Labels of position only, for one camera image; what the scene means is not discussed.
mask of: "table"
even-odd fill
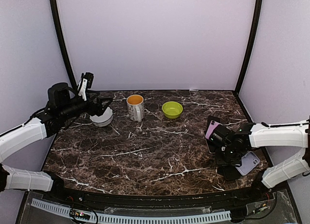
[[[126,98],[144,97],[145,118],[131,121]],[[247,122],[231,91],[105,91],[112,97],[111,125],[94,126],[89,117],[61,130],[47,156],[44,170],[55,172],[65,187],[105,194],[186,195],[235,190],[251,185],[268,167],[261,163],[248,175],[225,181],[217,173],[214,155],[204,138],[209,115],[220,117],[233,130]],[[161,106],[177,101],[184,111],[177,119],[164,117]]]

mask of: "mug handle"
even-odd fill
[[[140,110],[139,106],[136,106],[136,112],[137,112],[137,116],[138,116],[138,122],[142,122],[141,110]]]

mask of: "purple wall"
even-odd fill
[[[58,0],[75,75],[95,90],[232,90],[255,0]]]
[[[310,0],[263,0],[241,99],[256,122],[284,123],[310,115]],[[275,164],[298,148],[268,149]],[[304,223],[310,223],[310,177],[289,181]]]
[[[67,81],[49,0],[0,0],[0,133],[46,105],[47,89]],[[4,164],[40,170],[51,138],[12,155]],[[21,191],[0,194],[0,223],[14,224]]]

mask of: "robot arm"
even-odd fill
[[[220,166],[240,165],[241,157],[251,149],[269,146],[300,147],[301,150],[297,154],[258,174],[252,186],[264,190],[310,171],[308,129],[309,120],[304,120],[279,125],[247,123],[233,132],[213,120],[209,123],[205,137],[208,144],[217,148],[216,158],[221,158],[221,162],[224,162]]]
[[[31,172],[2,165],[10,155],[31,143],[56,134],[66,122],[83,113],[101,116],[113,101],[112,98],[89,97],[87,89],[92,85],[93,74],[82,74],[78,91],[67,83],[58,83],[48,89],[48,103],[30,119],[0,134],[0,192],[4,189],[50,191],[59,178],[53,173]]]

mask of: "black cable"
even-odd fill
[[[258,220],[258,219],[263,219],[265,217],[267,217],[269,214],[271,214],[273,212],[273,210],[275,209],[275,207],[277,206],[277,201],[278,201],[278,195],[276,193],[276,197],[275,197],[275,204],[273,205],[273,207],[271,208],[271,210],[263,217],[260,218],[246,218],[246,220]]]
[[[308,172],[308,173],[303,172],[303,174],[302,174],[303,177],[307,177],[308,175],[310,175],[310,172]]]
[[[47,195],[49,195],[49,196],[51,196],[51,197],[53,197],[53,198],[55,198],[55,199],[57,199],[57,200],[59,200],[59,201],[61,201],[61,202],[67,203],[67,201],[65,201],[65,200],[62,200],[62,199],[57,198],[57,197],[55,197],[55,196],[52,196],[52,195],[50,195],[50,194],[47,194]],[[78,203],[78,202],[74,202],[74,201],[72,201],[71,203],[72,203],[73,205],[76,204],[76,205],[81,205],[81,206],[84,206],[84,207],[88,208],[88,209],[89,209],[91,212],[93,212],[94,215],[96,216],[96,223],[95,223],[95,224],[98,224],[99,218],[98,218],[98,215],[97,215],[97,213],[95,212],[95,210],[93,210],[93,209],[90,208],[89,206],[86,206],[86,205],[84,205],[84,204],[82,204],[82,203]]]
[[[79,117],[80,117],[80,115],[78,115],[77,117],[75,117],[75,118],[64,128],[64,130],[66,131],[66,130],[73,124],[73,122],[75,122]]]
[[[262,216],[260,218],[248,218],[249,216],[252,216],[252,215],[255,214],[255,213],[250,213],[249,215],[244,216],[244,217],[232,217],[232,220],[241,220],[241,219],[244,219],[244,220],[258,220],[258,219],[263,219],[263,218],[267,217],[269,214],[271,214],[273,212],[273,210],[277,206],[277,201],[278,201],[278,196],[277,196],[277,193],[276,193],[275,203],[274,203],[273,207],[271,208],[271,210],[266,215],[264,215],[264,216]]]
[[[33,117],[34,117],[36,114],[38,114],[39,112],[41,112],[41,111],[43,111],[43,110],[44,110],[44,108],[35,111],[35,112],[30,116],[30,118],[29,118],[24,124],[19,125],[19,126],[16,126],[16,127],[12,128],[12,129],[10,129],[10,130],[8,130],[8,131],[6,131],[6,132],[0,134],[0,137],[2,137],[2,136],[6,135],[6,134],[8,134],[8,133],[10,133],[10,132],[12,132],[12,131],[15,131],[15,130],[17,130],[17,129],[23,127],[23,126],[26,125],[28,122],[30,122],[31,119],[33,119]]]
[[[73,222],[76,223],[76,224],[86,223],[86,222],[84,222],[84,221],[81,221],[81,222],[80,222],[79,220],[77,220],[77,219],[75,218],[74,215],[70,215],[70,214],[69,214],[69,216],[70,216],[71,218],[73,218]]]

